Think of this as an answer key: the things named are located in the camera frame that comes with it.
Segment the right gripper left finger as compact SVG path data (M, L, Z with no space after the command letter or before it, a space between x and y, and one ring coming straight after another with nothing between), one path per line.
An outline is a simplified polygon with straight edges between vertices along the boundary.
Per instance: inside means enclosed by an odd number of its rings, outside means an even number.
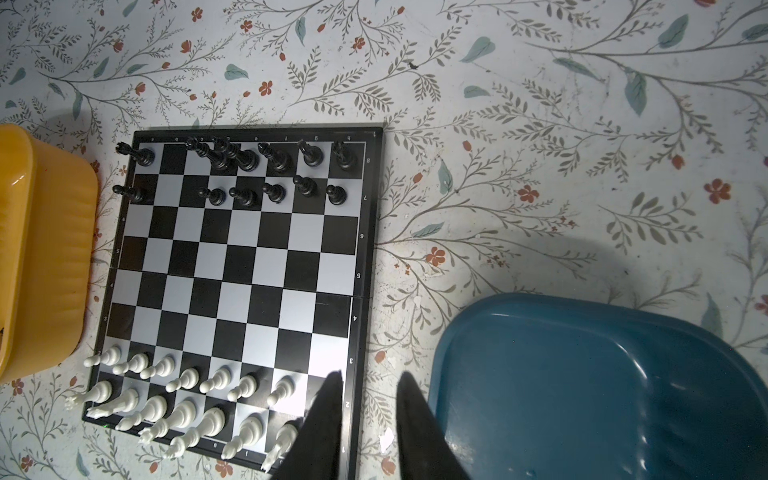
M294 445L272 479L337 479L342 426L343 379L323 382Z

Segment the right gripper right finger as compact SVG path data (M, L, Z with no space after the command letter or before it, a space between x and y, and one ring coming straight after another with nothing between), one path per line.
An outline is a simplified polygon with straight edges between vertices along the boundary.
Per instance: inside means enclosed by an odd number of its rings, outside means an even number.
M469 479L408 371L397 385L396 431L402 479Z

